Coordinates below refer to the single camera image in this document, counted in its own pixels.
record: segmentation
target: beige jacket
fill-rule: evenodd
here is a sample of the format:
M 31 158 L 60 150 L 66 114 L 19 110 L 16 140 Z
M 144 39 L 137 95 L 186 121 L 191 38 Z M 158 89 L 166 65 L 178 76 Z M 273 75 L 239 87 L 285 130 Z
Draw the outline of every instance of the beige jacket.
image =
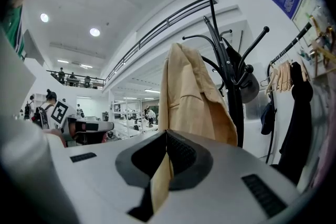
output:
M 159 130 L 172 129 L 237 145 L 223 97 L 197 50 L 173 44 L 164 62 Z

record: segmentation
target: person on balcony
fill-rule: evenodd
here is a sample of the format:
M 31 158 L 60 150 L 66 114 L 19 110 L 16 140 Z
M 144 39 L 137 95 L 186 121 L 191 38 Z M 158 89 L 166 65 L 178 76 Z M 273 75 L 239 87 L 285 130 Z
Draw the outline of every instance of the person on balcony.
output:
M 85 88 L 89 88 L 90 87 L 90 81 L 91 81 L 91 79 L 90 79 L 89 76 L 86 76 L 84 78 L 84 86 L 85 86 Z
M 74 75 L 73 72 L 71 73 L 69 79 L 76 79 L 76 77 L 75 77 L 75 75 Z M 70 83 L 69 83 L 70 86 L 74 86 L 74 84 L 75 84 L 75 83 L 73 83 L 73 82 L 70 82 Z
M 61 71 L 58 72 L 58 81 L 61 83 L 61 84 L 64 84 L 64 78 L 65 78 L 65 73 L 63 72 L 63 67 L 61 67 Z

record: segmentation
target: backpack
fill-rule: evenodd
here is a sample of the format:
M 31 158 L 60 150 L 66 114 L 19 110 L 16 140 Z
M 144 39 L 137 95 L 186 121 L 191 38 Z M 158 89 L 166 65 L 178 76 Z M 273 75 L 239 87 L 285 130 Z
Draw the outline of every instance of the backpack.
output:
M 38 126 L 40 126 L 42 129 L 49 129 L 47 111 L 51 106 L 53 105 L 50 104 L 45 109 L 41 107 L 36 108 L 34 117 L 32 117 L 32 121 Z
M 29 120 L 29 114 L 30 114 L 30 110 L 31 110 L 30 104 L 28 104 L 28 101 L 27 101 L 27 104 L 25 106 L 25 117 L 24 117 L 25 120 Z

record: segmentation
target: ceiling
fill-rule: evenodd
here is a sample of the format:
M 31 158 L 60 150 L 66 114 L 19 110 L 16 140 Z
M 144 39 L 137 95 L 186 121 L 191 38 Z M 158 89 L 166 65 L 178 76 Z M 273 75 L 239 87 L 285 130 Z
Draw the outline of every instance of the ceiling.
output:
M 24 24 L 29 29 L 46 63 L 53 69 L 79 63 L 100 73 L 140 18 L 162 0 L 25 0 Z M 49 16 L 43 23 L 40 14 Z M 89 34 L 100 30 L 99 37 Z M 69 61 L 60 64 L 57 60 Z

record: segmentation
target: black coat rack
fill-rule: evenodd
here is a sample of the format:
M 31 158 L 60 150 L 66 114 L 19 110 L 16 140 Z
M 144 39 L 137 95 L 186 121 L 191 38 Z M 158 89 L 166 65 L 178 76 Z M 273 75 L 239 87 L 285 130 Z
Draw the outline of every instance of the black coat rack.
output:
M 294 47 L 294 45 L 308 32 L 308 30 L 310 29 L 310 27 L 311 27 L 311 24 L 307 23 L 305 25 L 305 27 L 301 30 L 301 32 L 296 36 L 296 38 L 293 39 L 293 41 L 281 53 L 279 53 L 276 58 L 274 58 L 268 64 L 268 67 L 267 67 L 267 80 L 268 80 L 268 83 L 270 83 L 269 70 L 270 70 L 271 65 L 273 63 L 275 63 L 277 60 L 279 60 L 283 55 L 285 55 L 292 47 Z M 272 113 L 274 114 L 274 119 L 275 119 L 275 114 L 277 113 L 277 110 L 275 109 L 275 106 L 274 106 L 274 96 L 273 96 L 272 86 L 271 86 L 270 89 L 271 89 L 271 92 L 270 92 L 270 96 L 269 97 L 271 99 L 271 109 L 272 109 Z M 268 163 L 268 159 L 269 159 L 269 156 L 271 154 L 271 149 L 272 149 L 272 144 L 273 144 L 273 138 L 274 138 L 274 124 L 273 124 L 273 128 L 271 130 L 271 140 L 269 142 L 269 148 L 268 148 L 266 163 Z
M 245 65 L 244 73 L 241 76 L 240 76 L 241 74 L 240 72 L 243 68 L 244 60 L 246 59 L 248 54 L 261 41 L 264 35 L 269 32 L 269 28 L 265 26 L 261 34 L 252 43 L 252 45 L 246 50 L 246 52 L 242 56 L 242 59 L 239 62 L 238 71 L 235 72 L 232 62 L 226 52 L 224 43 L 226 44 L 227 47 L 231 47 L 231 45 L 225 38 L 220 36 L 218 27 L 217 27 L 213 0 L 209 0 L 209 3 L 210 3 L 213 25 L 211 24 L 211 22 L 206 16 L 203 17 L 203 20 L 205 24 L 208 26 L 212 40 L 208 38 L 207 36 L 203 36 L 203 35 L 183 37 L 182 39 L 185 40 L 185 39 L 194 38 L 194 37 L 205 38 L 213 47 L 218 65 L 216 65 L 214 62 L 212 62 L 211 60 L 205 57 L 202 57 L 202 58 L 206 63 L 211 65 L 213 68 L 215 68 L 215 70 L 218 72 L 218 74 L 222 78 L 222 86 L 220 87 L 219 90 L 221 90 L 223 86 L 225 86 L 226 93 L 227 93 L 229 114 L 237 128 L 238 146 L 243 147 L 244 113 L 243 113 L 242 95 L 240 93 L 240 86 L 243 84 L 243 82 L 248 77 L 248 75 L 253 72 L 253 66 Z

